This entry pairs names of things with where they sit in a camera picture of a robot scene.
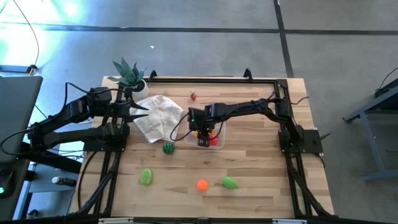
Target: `gray floor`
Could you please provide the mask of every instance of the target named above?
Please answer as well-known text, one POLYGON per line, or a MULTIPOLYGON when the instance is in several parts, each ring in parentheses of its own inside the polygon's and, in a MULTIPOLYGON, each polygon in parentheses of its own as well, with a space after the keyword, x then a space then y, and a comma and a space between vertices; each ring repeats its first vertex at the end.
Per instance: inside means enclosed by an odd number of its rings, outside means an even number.
MULTIPOLYGON (((29 10, 29 1, 19 2, 34 22, 48 24, 277 28, 272 0, 96 0, 84 6, 82 0, 43 1, 35 5, 38 11, 29 10), (40 12, 58 16, 44 21, 40 12)), ((398 29, 396 1, 280 0, 280 5, 287 29, 398 29)), ((23 21, 12 7, 4 9, 0 21, 23 21)), ((44 77, 37 104, 46 114, 60 109, 63 92, 57 90, 66 81, 85 89, 98 86, 102 76, 116 74, 111 62, 121 57, 163 76, 241 76, 246 67, 255 77, 287 76, 278 34, 36 31, 40 42, 36 75, 44 77)), ((31 64, 34 43, 28 27, 0 24, 0 64, 31 64)), ((397 222, 398 179, 362 181, 362 176, 376 171, 369 144, 359 122, 347 125, 341 119, 371 100, 385 75, 398 66, 397 36, 287 35, 287 43, 294 77, 305 79, 314 122, 321 133, 331 132, 323 146, 336 214, 397 222)), ((73 90, 68 97, 79 95, 73 90)), ((40 119, 35 111, 32 121, 40 119)), ((52 215, 65 213, 67 206, 52 215)))

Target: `wooden table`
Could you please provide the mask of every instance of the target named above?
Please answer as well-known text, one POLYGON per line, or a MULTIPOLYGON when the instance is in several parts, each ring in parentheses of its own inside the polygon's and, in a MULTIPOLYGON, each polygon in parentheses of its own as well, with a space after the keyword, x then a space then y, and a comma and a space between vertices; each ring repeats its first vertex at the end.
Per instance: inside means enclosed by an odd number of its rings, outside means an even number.
MULTIPOLYGON (((288 84, 292 102, 307 95, 303 79, 290 78, 288 84)), ((117 88, 115 82, 106 78, 103 86, 117 88)), ((204 108, 216 102, 232 104, 267 98, 273 90, 270 84, 149 83, 150 96, 167 96, 185 111, 188 107, 204 108), (191 91, 198 96, 195 102, 190 99, 191 91)), ((308 100, 293 105, 293 110, 298 124, 305 129, 313 128, 308 100)), ((100 121, 101 118, 95 118, 94 126, 100 121)), ((175 143, 176 151, 172 155, 162 152, 164 141, 149 144, 134 123, 130 127, 131 135, 121 156, 113 217, 294 217, 286 161, 277 137, 280 127, 265 116, 254 114, 229 119, 225 145, 219 150, 191 147, 181 140, 175 143), (150 168, 153 173, 150 186, 139 184, 145 168, 150 168), (223 188, 221 180, 224 176, 235 178, 240 188, 223 188), (199 179, 209 182, 206 192, 196 189, 199 179)), ((177 137, 186 132, 187 122, 184 120, 177 137)), ((81 188, 82 203, 98 186, 103 157, 104 153, 97 153, 88 165, 81 188)), ((303 163, 308 187, 324 208, 333 213, 321 160, 315 155, 304 154, 303 163)), ((104 192, 102 207, 108 196, 108 190, 104 192)), ((299 188, 297 193, 300 208, 304 211, 299 188)), ((75 194, 71 212, 77 210, 76 204, 75 194)))

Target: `orange toy fruit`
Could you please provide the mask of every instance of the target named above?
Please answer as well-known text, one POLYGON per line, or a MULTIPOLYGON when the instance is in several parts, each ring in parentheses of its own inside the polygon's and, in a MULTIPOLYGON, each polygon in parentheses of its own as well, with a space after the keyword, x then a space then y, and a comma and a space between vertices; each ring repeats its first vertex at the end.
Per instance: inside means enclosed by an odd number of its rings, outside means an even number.
POLYGON ((206 180, 198 180, 197 189, 198 190, 207 190, 209 187, 209 183, 206 180))

